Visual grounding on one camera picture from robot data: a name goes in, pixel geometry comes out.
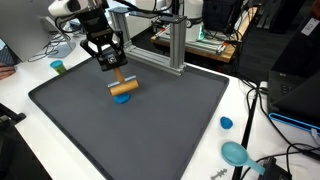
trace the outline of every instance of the wooden cylinder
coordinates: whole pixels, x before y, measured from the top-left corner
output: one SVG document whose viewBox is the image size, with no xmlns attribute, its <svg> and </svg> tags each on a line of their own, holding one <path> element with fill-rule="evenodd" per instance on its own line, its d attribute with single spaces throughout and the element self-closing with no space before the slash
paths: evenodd
<svg viewBox="0 0 320 180">
<path fill-rule="evenodd" d="M 113 69 L 114 75 L 116 76 L 117 81 L 119 81 L 120 83 L 124 82 L 124 77 L 121 73 L 120 68 L 114 68 Z"/>
<path fill-rule="evenodd" d="M 139 87 L 137 80 L 132 80 L 129 82 L 120 83 L 115 87 L 109 88 L 110 94 L 112 96 L 118 96 L 120 94 L 126 93 L 128 91 L 134 90 Z"/>
</svg>

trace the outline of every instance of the gray mat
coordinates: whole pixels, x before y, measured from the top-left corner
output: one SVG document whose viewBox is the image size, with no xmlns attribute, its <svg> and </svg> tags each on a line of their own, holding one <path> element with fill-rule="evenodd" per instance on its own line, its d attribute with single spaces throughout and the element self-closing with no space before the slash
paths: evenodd
<svg viewBox="0 0 320 180">
<path fill-rule="evenodd" d="M 89 59 L 29 93 L 107 179 L 181 178 L 229 80 L 188 67 L 173 76 L 129 61 L 126 77 L 140 88 L 113 102 L 102 72 Z"/>
</svg>

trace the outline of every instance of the computer monitor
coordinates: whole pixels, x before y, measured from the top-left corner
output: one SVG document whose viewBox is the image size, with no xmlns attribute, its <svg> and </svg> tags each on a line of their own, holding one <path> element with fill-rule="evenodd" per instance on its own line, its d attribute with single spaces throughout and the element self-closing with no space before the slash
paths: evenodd
<svg viewBox="0 0 320 180">
<path fill-rule="evenodd" d="M 54 0 L 0 1 L 0 38 L 21 61 L 27 61 L 50 41 L 47 23 L 49 5 Z"/>
</svg>

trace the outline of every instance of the desk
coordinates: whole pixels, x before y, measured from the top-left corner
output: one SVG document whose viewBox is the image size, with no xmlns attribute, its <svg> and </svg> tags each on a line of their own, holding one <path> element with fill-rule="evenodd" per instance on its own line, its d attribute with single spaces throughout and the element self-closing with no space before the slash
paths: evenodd
<svg viewBox="0 0 320 180">
<path fill-rule="evenodd" d="M 90 57 L 79 46 L 81 39 L 83 37 L 75 39 L 77 43 L 75 50 L 63 59 L 67 69 Z M 26 114 L 27 118 L 17 124 L 16 128 L 53 179 L 104 179 L 90 161 L 28 97 L 29 91 L 57 76 L 49 66 L 54 60 L 44 58 L 33 63 L 19 64 L 14 75 L 0 81 L 0 102 L 16 113 Z M 230 79 L 229 86 L 182 177 L 184 180 L 207 180 L 221 169 L 228 170 L 225 179 L 232 177 L 234 168 L 221 158 L 220 147 L 225 141 L 240 143 L 242 140 L 248 117 L 245 100 L 248 89 L 238 79 L 227 77 Z M 222 116 L 233 120 L 234 125 L 230 130 L 220 127 L 219 120 Z"/>
<path fill-rule="evenodd" d="M 239 27 L 239 32 L 242 35 L 244 35 L 246 33 L 246 31 L 249 27 L 249 24 L 250 24 L 251 20 L 253 19 L 253 17 L 255 16 L 256 12 L 257 12 L 257 8 L 250 8 L 249 9 L 248 16 L 245 17 L 245 19 L 242 21 L 242 23 L 240 24 L 240 27 Z M 167 47 L 170 46 L 169 41 L 158 39 L 156 36 L 153 36 L 151 38 L 151 42 L 154 44 L 157 44 L 157 45 L 161 45 L 161 46 L 167 46 Z M 185 51 L 192 53 L 192 54 L 199 55 L 199 56 L 214 59 L 217 61 L 229 63 L 231 61 L 236 49 L 232 45 L 228 45 L 225 48 L 225 50 L 222 52 L 222 54 L 218 55 L 213 50 L 205 50 L 205 49 L 201 50 L 199 48 L 195 48 L 193 45 L 188 45 L 188 43 L 187 43 Z"/>
<path fill-rule="evenodd" d="M 261 87 L 267 87 L 267 83 L 261 83 Z M 263 95 L 262 98 L 263 107 L 265 110 L 267 110 L 267 97 Z M 310 133 L 277 121 L 273 122 L 290 142 L 305 143 L 314 147 L 319 146 L 316 145 Z M 287 147 L 288 144 L 280 137 L 266 116 L 263 114 L 262 110 L 260 109 L 260 102 L 258 101 L 247 148 L 249 155 L 253 160 L 257 160 L 265 156 L 285 153 Z M 285 156 L 276 157 L 276 159 L 277 165 L 282 167 L 284 170 L 287 170 Z M 293 154 L 289 155 L 289 162 L 293 180 L 319 179 L 319 161 L 308 158 L 302 154 Z M 250 170 L 245 179 L 257 178 L 258 174 L 253 170 Z"/>
</svg>

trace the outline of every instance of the wire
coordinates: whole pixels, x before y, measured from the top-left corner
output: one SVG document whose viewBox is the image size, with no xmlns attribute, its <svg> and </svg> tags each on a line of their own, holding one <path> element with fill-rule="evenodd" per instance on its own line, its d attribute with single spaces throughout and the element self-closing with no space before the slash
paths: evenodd
<svg viewBox="0 0 320 180">
<path fill-rule="evenodd" d="M 59 35 L 55 36 L 54 38 L 52 38 L 52 41 L 50 41 L 45 47 L 43 47 L 44 53 L 36 54 L 36 55 L 33 56 L 33 58 L 40 56 L 39 58 L 28 60 L 28 62 L 35 62 L 35 61 L 38 61 L 40 59 L 43 59 L 43 58 L 47 57 L 48 55 L 58 54 L 59 51 L 56 50 L 55 48 L 61 42 L 65 42 L 66 41 L 64 39 L 64 37 L 66 37 L 69 40 L 71 39 L 71 37 L 66 35 L 66 34 L 64 36 L 62 34 L 59 34 Z"/>
<path fill-rule="evenodd" d="M 161 14 L 161 13 L 169 10 L 173 5 L 173 1 L 171 1 L 170 5 L 166 9 L 158 10 L 158 11 L 150 11 L 150 10 L 146 10 L 146 9 L 140 9 L 137 6 L 131 4 L 131 3 L 127 2 L 127 1 L 124 1 L 124 0 L 114 0 L 114 1 L 128 6 L 129 10 L 139 11 L 139 12 L 143 12 L 145 14 Z"/>
<path fill-rule="evenodd" d="M 62 25 L 63 23 L 65 23 L 65 22 L 67 22 L 67 21 L 70 21 L 70 20 L 72 20 L 72 19 L 74 19 L 74 18 L 75 18 L 74 15 L 68 16 L 68 17 L 66 17 L 66 18 L 64 18 L 64 19 L 61 19 L 60 17 L 56 17 L 56 18 L 54 19 L 54 24 L 55 24 L 55 26 L 59 29 L 59 31 L 62 32 L 62 33 L 74 33 L 74 32 L 77 32 L 77 31 L 79 31 L 79 30 L 81 29 L 81 25 L 79 25 L 79 27 L 78 27 L 77 29 L 74 29 L 74 30 L 71 30 L 71 31 L 66 31 L 66 30 L 64 30 L 64 29 L 61 27 L 61 25 Z"/>
<path fill-rule="evenodd" d="M 295 151 L 295 152 L 290 152 L 290 153 L 288 153 L 288 154 L 298 154 L 298 153 L 301 153 L 301 152 L 300 152 L 300 151 Z M 270 157 L 278 157 L 278 156 L 284 156 L 284 155 L 287 155 L 287 153 L 281 153 L 281 154 L 275 154 L 275 155 L 271 155 L 271 156 L 266 156 L 266 157 L 263 157 L 263 158 L 258 159 L 256 162 L 258 163 L 258 162 L 260 162 L 260 161 L 262 161 L 262 160 L 265 160 L 265 159 L 268 159 L 268 158 L 270 158 Z M 250 169 L 251 169 L 251 168 L 248 167 L 248 168 L 244 171 L 244 173 L 242 174 L 240 180 L 243 180 L 243 179 L 244 179 L 244 177 L 247 175 L 247 173 L 250 171 Z"/>
<path fill-rule="evenodd" d="M 184 8 L 185 8 L 184 0 L 182 4 L 183 4 L 182 16 L 184 16 Z"/>
<path fill-rule="evenodd" d="M 302 144 L 302 143 L 295 143 L 295 145 L 303 145 L 303 146 L 307 146 L 307 147 L 310 147 L 310 145 L 307 145 L 307 144 Z M 312 148 L 312 149 L 308 149 L 308 150 L 306 150 L 306 151 L 308 151 L 308 152 L 311 152 L 311 151 L 315 151 L 315 150 L 319 150 L 319 147 L 318 148 Z M 262 161 L 262 160 L 265 160 L 265 159 L 268 159 L 268 158 L 270 158 L 270 157 L 278 157 L 278 156 L 288 156 L 288 155 L 290 155 L 290 154 L 299 154 L 299 153 L 302 153 L 302 151 L 294 151 L 294 152 L 285 152 L 285 153 L 281 153 L 281 154 L 274 154 L 274 155 L 271 155 L 271 156 L 266 156 L 266 157 L 263 157 L 263 158 L 260 158 L 260 159 L 258 159 L 256 162 L 257 163 L 259 163 L 260 161 Z M 241 178 L 240 178 L 240 180 L 243 180 L 244 179 L 244 177 L 247 175 L 247 173 L 249 172 L 249 170 L 250 170 L 251 168 L 249 167 L 249 168 L 247 168 L 245 171 L 244 171 L 244 173 L 243 173 L 243 175 L 241 176 Z"/>
<path fill-rule="evenodd" d="M 153 9 L 152 11 L 156 11 L 157 10 L 157 0 L 154 0 L 154 6 L 153 6 Z"/>
</svg>

